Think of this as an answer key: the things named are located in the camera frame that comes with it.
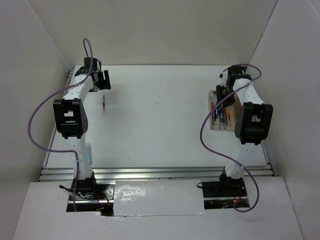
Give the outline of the yellow cap highlighter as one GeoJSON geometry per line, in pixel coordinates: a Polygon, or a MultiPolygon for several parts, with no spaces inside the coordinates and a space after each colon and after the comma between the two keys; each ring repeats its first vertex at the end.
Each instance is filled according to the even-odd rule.
{"type": "Polygon", "coordinates": [[[230,125],[231,125],[231,126],[235,126],[235,124],[236,124],[236,118],[235,118],[234,113],[233,113],[232,111],[230,111],[230,112],[228,113],[228,115],[229,115],[230,125]]]}

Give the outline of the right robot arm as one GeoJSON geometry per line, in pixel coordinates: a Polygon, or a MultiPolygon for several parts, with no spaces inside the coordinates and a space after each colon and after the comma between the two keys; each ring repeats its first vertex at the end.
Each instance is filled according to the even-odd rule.
{"type": "Polygon", "coordinates": [[[238,140],[234,160],[229,162],[219,176],[218,190],[230,196],[243,185],[245,167],[252,152],[269,134],[273,106],[265,103],[256,92],[254,79],[246,73],[248,64],[236,64],[225,71],[225,84],[216,86],[219,119],[233,127],[238,140]]]}

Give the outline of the blue gel pen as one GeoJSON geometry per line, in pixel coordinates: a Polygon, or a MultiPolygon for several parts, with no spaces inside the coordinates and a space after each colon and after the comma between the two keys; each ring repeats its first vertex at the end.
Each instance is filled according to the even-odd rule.
{"type": "Polygon", "coordinates": [[[223,112],[222,112],[222,110],[221,110],[220,108],[218,109],[218,115],[219,115],[220,125],[223,125],[223,123],[224,123],[224,116],[223,116],[223,112]]]}

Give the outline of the blue cap highlighter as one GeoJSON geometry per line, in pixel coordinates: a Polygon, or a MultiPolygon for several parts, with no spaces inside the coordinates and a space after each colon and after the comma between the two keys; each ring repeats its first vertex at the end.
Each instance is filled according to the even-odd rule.
{"type": "Polygon", "coordinates": [[[92,146],[90,142],[86,143],[86,151],[87,151],[87,159],[88,159],[88,163],[90,165],[93,164],[93,159],[92,159],[92,146]]]}

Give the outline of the red gel pen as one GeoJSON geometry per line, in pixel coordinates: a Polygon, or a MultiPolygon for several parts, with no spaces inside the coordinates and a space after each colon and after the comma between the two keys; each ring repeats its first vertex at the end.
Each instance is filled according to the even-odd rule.
{"type": "MultiPolygon", "coordinates": [[[[211,101],[211,110],[213,110],[214,108],[215,108],[215,103],[211,101]]],[[[215,110],[211,114],[211,122],[212,122],[212,125],[215,125],[215,110]]]]}

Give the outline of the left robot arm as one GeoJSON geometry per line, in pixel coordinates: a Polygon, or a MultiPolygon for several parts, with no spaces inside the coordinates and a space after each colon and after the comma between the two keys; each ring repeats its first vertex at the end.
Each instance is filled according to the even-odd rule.
{"type": "Polygon", "coordinates": [[[85,57],[84,66],[74,74],[74,87],[63,98],[53,101],[56,130],[65,139],[71,152],[73,181],[68,191],[88,200],[97,197],[99,187],[86,145],[89,120],[84,101],[89,92],[111,89],[110,79],[104,74],[108,74],[108,71],[102,71],[99,59],[85,57]]]}

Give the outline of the purple refill pen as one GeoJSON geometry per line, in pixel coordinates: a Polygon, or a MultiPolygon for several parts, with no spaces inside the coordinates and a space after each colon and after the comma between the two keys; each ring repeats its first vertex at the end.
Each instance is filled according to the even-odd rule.
{"type": "Polygon", "coordinates": [[[215,123],[216,123],[216,124],[220,124],[218,110],[219,110],[219,108],[217,108],[217,109],[215,110],[215,117],[214,117],[214,120],[215,120],[215,123]]]}

